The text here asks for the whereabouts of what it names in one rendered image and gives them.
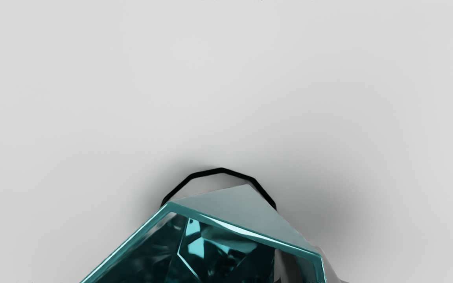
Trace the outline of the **teal faceted mug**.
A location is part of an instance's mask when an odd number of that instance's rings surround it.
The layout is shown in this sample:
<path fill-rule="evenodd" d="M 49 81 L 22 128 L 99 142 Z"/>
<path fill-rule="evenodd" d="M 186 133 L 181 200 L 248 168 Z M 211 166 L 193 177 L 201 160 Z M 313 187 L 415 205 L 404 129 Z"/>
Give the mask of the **teal faceted mug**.
<path fill-rule="evenodd" d="M 171 200 L 80 283 L 329 283 L 313 247 L 250 185 Z"/>

